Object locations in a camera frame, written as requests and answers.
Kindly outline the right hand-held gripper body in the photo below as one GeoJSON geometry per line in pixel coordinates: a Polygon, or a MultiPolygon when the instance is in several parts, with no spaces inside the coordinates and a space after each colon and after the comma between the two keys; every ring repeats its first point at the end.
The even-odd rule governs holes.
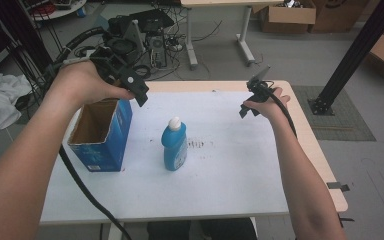
{"type": "Polygon", "coordinates": [[[268,100],[270,93],[273,92],[273,89],[264,80],[265,75],[268,73],[270,66],[267,65],[259,73],[251,77],[251,79],[246,83],[246,87],[249,92],[252,93],[252,96],[249,98],[249,101],[254,101],[262,103],[268,100]]]}

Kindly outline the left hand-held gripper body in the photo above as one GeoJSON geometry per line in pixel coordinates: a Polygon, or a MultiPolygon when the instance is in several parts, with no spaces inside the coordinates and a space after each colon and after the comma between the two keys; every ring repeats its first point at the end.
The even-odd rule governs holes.
{"type": "Polygon", "coordinates": [[[90,55],[100,77],[134,94],[146,94],[149,88],[134,70],[135,61],[145,52],[138,21],[132,20],[122,29],[120,19],[111,19],[109,31],[103,37],[104,46],[90,55]]]}

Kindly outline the person's right hand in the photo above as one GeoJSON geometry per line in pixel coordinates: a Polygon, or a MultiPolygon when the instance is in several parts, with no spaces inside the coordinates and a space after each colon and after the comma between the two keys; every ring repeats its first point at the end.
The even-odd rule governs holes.
{"type": "MultiPolygon", "coordinates": [[[[276,87],[273,94],[284,107],[287,107],[290,96],[284,95],[282,88],[276,87]]],[[[266,117],[272,125],[288,123],[287,117],[272,98],[269,98],[263,103],[244,101],[243,104],[248,108],[258,111],[261,115],[266,117]]]]}

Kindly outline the person's left hand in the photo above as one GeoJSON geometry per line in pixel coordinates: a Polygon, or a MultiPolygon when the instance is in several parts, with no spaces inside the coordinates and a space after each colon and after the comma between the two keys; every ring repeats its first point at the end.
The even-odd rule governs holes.
{"type": "Polygon", "coordinates": [[[111,98],[131,100],[134,94],[106,83],[98,75],[94,64],[84,61],[59,70],[43,103],[62,105],[66,110],[76,111],[84,104],[111,98]]]}

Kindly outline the black equipment pile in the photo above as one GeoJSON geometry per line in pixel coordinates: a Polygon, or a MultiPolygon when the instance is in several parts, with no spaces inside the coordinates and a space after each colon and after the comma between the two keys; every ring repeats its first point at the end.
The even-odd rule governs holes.
{"type": "Polygon", "coordinates": [[[128,25],[136,20],[141,33],[157,32],[174,25],[174,20],[161,9],[152,9],[133,13],[128,16],[119,15],[108,20],[108,31],[113,35],[123,36],[128,25]]]}

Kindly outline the computer tower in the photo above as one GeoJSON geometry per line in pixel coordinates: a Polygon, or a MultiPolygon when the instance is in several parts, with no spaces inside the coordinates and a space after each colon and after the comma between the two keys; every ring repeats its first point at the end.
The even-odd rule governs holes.
{"type": "Polygon", "coordinates": [[[151,65],[162,69],[167,66],[165,42],[162,35],[153,35],[148,38],[151,65]]]}

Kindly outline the white-legged desk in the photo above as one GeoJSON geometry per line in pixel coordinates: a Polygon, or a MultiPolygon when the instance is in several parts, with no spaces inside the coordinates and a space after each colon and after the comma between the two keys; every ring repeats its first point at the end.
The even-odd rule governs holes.
{"type": "Polygon", "coordinates": [[[198,60],[197,60],[194,46],[192,43],[191,11],[193,8],[207,7],[207,6],[236,6],[236,5],[244,7],[241,32],[236,35],[236,41],[245,57],[245,64],[247,66],[250,66],[255,62],[255,58],[246,42],[246,35],[247,35],[248,25],[250,21],[251,12],[252,12],[252,7],[254,5],[277,4],[280,2],[281,0],[180,0],[181,6],[187,9],[185,47],[186,47],[186,52],[189,59],[190,69],[194,70],[198,66],[198,60]]]}

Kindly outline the blue cardboard box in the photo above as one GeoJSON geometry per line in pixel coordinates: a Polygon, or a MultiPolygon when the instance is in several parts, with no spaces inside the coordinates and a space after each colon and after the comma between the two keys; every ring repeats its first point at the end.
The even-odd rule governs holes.
{"type": "Polygon", "coordinates": [[[132,115],[128,100],[110,99],[84,105],[68,146],[90,172],[119,172],[132,115]]]}

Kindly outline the blue bottle with white cap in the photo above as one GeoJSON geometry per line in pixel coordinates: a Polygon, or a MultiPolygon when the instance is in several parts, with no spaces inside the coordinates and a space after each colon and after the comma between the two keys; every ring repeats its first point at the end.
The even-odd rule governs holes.
{"type": "Polygon", "coordinates": [[[164,147],[164,165],[169,171],[178,170],[187,158],[186,125],[179,117],[173,117],[161,137],[164,147]]]}

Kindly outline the white table mat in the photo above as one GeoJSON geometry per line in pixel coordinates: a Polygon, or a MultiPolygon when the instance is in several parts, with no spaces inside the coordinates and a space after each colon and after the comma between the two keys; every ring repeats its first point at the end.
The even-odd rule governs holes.
{"type": "Polygon", "coordinates": [[[140,222],[284,213],[273,131],[267,119],[240,117],[247,91],[157,92],[133,117],[122,168],[90,172],[67,154],[93,196],[117,219],[140,222]],[[187,158],[176,171],[163,163],[168,121],[187,127],[187,158]]]}

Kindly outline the round white table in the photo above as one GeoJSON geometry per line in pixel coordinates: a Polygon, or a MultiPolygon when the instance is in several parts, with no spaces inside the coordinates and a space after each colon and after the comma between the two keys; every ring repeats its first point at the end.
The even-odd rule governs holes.
{"type": "Polygon", "coordinates": [[[76,13],[79,17],[86,15],[87,0],[19,0],[28,15],[34,21],[60,18],[76,13]]]}

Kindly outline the small open cardboard box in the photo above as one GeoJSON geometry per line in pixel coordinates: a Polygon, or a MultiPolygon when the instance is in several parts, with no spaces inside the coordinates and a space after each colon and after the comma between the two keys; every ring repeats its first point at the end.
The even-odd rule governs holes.
{"type": "Polygon", "coordinates": [[[316,6],[312,0],[295,0],[298,7],[281,3],[265,6],[260,11],[264,33],[302,34],[316,21],[316,6]]]}

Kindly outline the grey floor mat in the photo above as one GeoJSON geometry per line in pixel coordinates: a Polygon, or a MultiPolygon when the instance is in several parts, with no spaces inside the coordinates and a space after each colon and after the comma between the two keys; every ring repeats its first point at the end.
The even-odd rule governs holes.
{"type": "Polygon", "coordinates": [[[316,115],[310,101],[322,91],[322,86],[293,86],[295,96],[318,140],[375,141],[370,128],[345,90],[342,90],[327,113],[316,115]]]}

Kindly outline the black metal stand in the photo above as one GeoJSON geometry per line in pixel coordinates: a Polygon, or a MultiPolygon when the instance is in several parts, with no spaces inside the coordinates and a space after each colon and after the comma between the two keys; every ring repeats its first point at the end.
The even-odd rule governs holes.
{"type": "Polygon", "coordinates": [[[364,58],[384,33],[384,0],[380,0],[329,81],[308,104],[313,115],[332,115],[332,105],[364,58]]]}

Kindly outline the dark curtain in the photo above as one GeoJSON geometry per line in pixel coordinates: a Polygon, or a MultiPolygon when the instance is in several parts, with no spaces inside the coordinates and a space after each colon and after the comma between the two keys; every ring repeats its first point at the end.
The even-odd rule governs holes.
{"type": "Polygon", "coordinates": [[[20,0],[0,0],[0,43],[24,74],[29,60],[40,73],[53,62],[20,0]]]}

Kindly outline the tall cardboard box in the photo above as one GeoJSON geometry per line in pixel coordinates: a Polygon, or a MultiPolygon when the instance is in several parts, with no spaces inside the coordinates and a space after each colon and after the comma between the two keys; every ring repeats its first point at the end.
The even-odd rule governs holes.
{"type": "Polygon", "coordinates": [[[316,7],[310,33],[349,32],[370,0],[312,0],[316,7]]]}

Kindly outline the black tape strip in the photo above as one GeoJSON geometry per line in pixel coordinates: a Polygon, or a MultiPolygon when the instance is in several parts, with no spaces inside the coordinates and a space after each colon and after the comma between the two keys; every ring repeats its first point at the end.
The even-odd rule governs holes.
{"type": "Polygon", "coordinates": [[[329,189],[339,189],[341,192],[350,191],[349,186],[341,182],[327,182],[326,184],[329,189]]]}

